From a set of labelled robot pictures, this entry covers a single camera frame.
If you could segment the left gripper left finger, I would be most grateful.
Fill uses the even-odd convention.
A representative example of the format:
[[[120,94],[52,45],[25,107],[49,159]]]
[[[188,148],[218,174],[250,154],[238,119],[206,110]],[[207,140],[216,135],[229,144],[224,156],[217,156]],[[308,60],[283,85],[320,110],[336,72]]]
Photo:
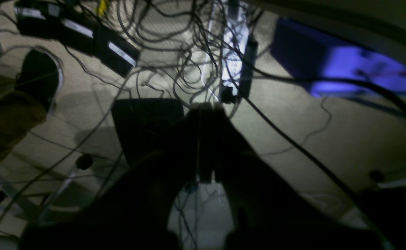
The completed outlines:
[[[129,170],[75,216],[25,231],[20,250],[177,250],[167,229],[182,187],[195,180],[198,111],[180,103],[115,103]]]

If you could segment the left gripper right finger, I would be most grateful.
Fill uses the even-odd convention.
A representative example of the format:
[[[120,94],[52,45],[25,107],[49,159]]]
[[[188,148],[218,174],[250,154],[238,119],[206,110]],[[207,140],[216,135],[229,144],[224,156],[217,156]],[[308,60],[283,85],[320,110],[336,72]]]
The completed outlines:
[[[324,215],[257,155],[222,107],[204,104],[201,140],[234,221],[226,250],[382,250],[379,236]]]

